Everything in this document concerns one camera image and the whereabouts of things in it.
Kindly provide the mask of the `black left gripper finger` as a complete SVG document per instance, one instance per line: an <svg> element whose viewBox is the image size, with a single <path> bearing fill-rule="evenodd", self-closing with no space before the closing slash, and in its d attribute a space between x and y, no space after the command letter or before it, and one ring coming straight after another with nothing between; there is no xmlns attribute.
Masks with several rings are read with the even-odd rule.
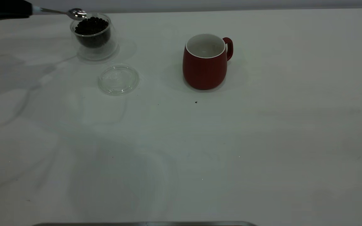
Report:
<svg viewBox="0 0 362 226"><path fill-rule="evenodd" d="M0 0L0 13L32 14L32 4L26 0Z"/></svg>
<svg viewBox="0 0 362 226"><path fill-rule="evenodd" d="M0 12L0 21L8 19L26 19L33 15L32 11L29 12Z"/></svg>

